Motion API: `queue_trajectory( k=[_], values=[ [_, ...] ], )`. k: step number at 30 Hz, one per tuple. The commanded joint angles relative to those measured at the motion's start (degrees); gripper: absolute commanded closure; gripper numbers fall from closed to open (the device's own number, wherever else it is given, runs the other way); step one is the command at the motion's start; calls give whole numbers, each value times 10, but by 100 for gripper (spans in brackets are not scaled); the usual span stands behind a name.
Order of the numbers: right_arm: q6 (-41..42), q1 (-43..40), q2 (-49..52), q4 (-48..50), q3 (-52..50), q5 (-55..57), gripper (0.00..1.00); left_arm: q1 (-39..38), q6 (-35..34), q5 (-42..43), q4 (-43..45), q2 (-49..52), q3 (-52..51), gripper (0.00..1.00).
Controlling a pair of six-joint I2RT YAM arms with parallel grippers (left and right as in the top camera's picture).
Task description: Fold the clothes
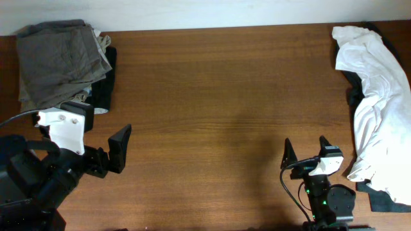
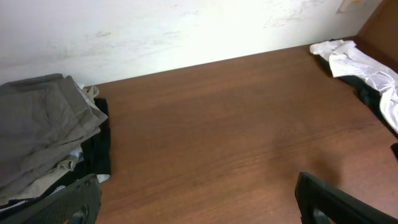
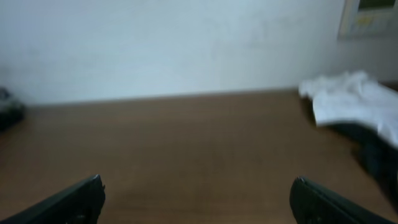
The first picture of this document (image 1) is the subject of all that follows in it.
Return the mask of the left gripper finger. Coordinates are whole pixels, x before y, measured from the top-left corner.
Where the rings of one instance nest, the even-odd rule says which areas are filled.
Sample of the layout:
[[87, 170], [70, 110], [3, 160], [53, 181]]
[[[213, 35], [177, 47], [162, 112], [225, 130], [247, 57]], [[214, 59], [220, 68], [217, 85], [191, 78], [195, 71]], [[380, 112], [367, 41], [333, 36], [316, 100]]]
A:
[[40, 116], [38, 112], [31, 115], [32, 124], [35, 128], [38, 128], [43, 138], [50, 138], [49, 136], [49, 126], [39, 125]]
[[128, 124], [108, 139], [109, 171], [120, 174], [124, 170], [131, 132], [132, 125]]

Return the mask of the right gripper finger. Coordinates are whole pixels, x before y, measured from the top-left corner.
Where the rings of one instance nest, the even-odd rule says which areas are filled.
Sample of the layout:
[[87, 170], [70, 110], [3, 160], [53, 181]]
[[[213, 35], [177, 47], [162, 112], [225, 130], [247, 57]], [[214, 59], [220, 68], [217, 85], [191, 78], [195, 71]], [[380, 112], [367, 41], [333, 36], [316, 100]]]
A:
[[328, 157], [329, 154], [330, 154], [329, 147], [331, 147], [331, 144], [329, 143], [329, 141], [323, 135], [321, 135], [319, 137], [319, 142], [320, 142], [319, 156], [320, 157]]
[[284, 154], [281, 161], [281, 169], [290, 169], [297, 162], [297, 157], [294, 152], [292, 143], [289, 138], [286, 138], [284, 141]]

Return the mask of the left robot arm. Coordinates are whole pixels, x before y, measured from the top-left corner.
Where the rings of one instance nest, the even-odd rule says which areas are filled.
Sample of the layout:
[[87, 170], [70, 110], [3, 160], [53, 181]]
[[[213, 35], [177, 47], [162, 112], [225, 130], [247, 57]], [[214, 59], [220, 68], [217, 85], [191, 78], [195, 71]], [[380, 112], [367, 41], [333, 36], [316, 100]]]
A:
[[83, 175], [105, 178], [125, 168], [130, 124], [112, 135], [108, 152], [84, 145], [85, 116], [38, 110], [41, 141], [1, 138], [1, 230], [65, 230], [59, 206]]

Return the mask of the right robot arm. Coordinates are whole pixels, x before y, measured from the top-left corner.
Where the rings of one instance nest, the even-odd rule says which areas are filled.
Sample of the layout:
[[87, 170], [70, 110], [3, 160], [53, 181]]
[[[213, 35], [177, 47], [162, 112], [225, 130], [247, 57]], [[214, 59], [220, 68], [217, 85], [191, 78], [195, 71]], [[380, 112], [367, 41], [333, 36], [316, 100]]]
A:
[[[354, 219], [353, 209], [356, 193], [341, 184], [332, 185], [329, 176], [336, 173], [344, 160], [338, 146], [334, 146], [321, 136], [319, 137], [319, 154], [304, 160], [298, 160], [290, 139], [284, 141], [284, 154], [279, 175], [283, 189], [291, 197], [306, 217], [303, 230], [349, 230], [349, 222]], [[302, 186], [308, 197], [312, 216], [308, 213], [292, 193], [284, 180], [284, 172], [290, 170], [292, 180], [302, 180]]]

